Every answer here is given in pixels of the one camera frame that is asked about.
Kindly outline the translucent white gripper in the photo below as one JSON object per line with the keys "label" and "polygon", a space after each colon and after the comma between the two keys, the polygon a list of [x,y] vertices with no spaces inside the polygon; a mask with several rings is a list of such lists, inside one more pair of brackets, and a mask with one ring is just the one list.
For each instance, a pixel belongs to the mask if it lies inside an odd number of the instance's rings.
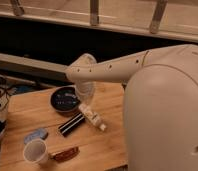
{"label": "translucent white gripper", "polygon": [[93,82],[78,82],[76,83],[75,93],[82,103],[89,105],[95,93]]}

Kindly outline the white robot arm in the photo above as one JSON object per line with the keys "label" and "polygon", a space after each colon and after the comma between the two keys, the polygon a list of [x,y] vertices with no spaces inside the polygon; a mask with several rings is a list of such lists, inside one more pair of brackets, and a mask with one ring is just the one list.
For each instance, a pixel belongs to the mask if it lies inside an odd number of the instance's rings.
{"label": "white robot arm", "polygon": [[198,171],[198,46],[146,50],[102,63],[83,55],[76,83],[120,82],[129,171]]}

